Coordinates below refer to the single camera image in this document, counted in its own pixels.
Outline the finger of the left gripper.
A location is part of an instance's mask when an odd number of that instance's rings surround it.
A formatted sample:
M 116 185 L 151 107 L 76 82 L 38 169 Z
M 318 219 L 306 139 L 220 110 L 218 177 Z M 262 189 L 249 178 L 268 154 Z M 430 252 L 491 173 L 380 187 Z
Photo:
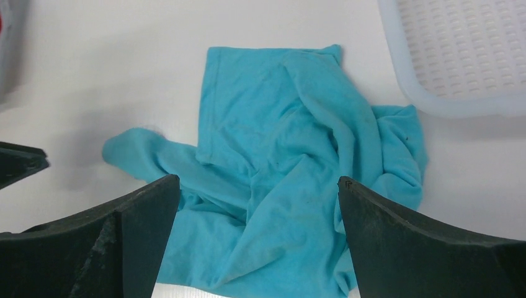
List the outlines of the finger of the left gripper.
M 40 148 L 1 142 L 1 189 L 50 166 Z

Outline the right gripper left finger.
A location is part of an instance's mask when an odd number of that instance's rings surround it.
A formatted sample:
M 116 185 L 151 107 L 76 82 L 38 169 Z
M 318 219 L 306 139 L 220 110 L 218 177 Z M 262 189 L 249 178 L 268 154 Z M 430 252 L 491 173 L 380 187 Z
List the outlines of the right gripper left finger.
M 180 198 L 169 174 L 21 233 L 1 234 L 2 297 L 151 297 Z

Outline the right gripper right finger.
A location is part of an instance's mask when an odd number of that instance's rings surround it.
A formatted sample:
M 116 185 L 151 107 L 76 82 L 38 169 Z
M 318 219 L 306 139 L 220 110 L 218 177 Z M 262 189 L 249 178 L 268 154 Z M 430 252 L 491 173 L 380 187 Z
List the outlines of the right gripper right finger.
M 471 232 L 348 177 L 339 205 L 362 297 L 524 297 L 525 242 Z

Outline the turquoise t-shirt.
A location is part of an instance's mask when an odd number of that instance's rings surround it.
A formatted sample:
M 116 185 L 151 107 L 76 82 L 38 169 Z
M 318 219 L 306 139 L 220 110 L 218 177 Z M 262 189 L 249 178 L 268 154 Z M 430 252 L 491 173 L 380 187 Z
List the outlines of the turquoise t-shirt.
M 158 282 L 227 297 L 356 287 L 339 178 L 416 209 L 427 157 L 416 108 L 370 105 L 341 60 L 338 45 L 212 47 L 197 146 L 144 128 L 104 143 L 103 159 L 136 179 L 180 179 Z

